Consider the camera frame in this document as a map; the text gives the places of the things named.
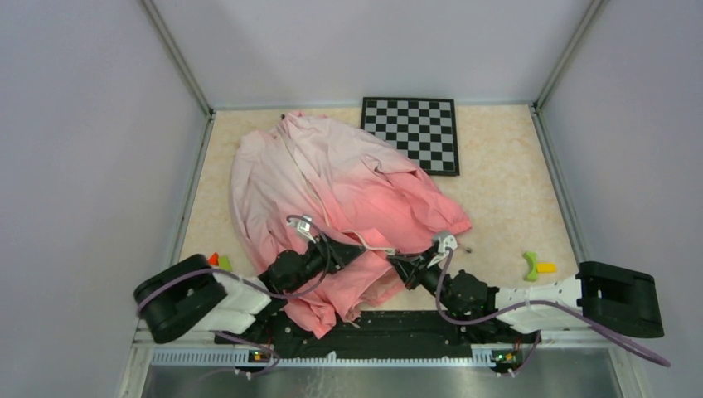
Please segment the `pink zip-up jacket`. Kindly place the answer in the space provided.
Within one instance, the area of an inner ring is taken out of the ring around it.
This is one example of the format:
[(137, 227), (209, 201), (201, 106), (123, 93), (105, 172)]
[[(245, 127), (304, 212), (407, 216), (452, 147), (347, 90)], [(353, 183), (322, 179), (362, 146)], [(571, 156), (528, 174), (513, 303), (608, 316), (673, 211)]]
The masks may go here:
[(286, 305), (286, 314), (316, 337), (355, 320), (362, 304), (381, 305), (402, 290), (389, 251), (419, 253), (440, 231), (460, 235), (471, 228), (464, 209), (391, 145), (335, 119), (299, 112), (241, 138), (230, 175), (230, 214), (259, 272), (282, 251), (306, 250), (288, 225), (290, 215), (311, 216), (332, 239), (366, 247)]

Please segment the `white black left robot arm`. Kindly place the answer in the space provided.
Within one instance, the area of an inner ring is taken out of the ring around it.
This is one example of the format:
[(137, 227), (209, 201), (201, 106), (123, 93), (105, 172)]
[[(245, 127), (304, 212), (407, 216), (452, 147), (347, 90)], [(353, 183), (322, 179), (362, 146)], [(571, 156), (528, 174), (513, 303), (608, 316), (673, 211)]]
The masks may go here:
[(228, 332), (245, 342), (264, 336), (270, 318), (290, 299), (311, 292), (329, 276), (365, 253), (323, 236), (308, 242), (305, 253), (280, 252), (268, 269), (244, 278), (192, 255), (139, 284), (133, 291), (137, 314), (157, 344), (191, 330)]

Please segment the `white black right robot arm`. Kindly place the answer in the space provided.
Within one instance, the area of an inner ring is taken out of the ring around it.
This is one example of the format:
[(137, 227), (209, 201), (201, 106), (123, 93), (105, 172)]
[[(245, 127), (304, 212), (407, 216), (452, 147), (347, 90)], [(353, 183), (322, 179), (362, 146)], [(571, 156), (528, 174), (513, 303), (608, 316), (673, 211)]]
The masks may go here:
[(388, 260), (409, 290), (421, 286), (457, 322), (486, 322), (488, 335), (507, 342), (518, 332), (608, 329), (625, 337), (664, 335), (654, 278), (597, 261), (575, 275), (535, 287), (500, 288), (459, 270), (451, 276), (433, 254), (391, 255)]

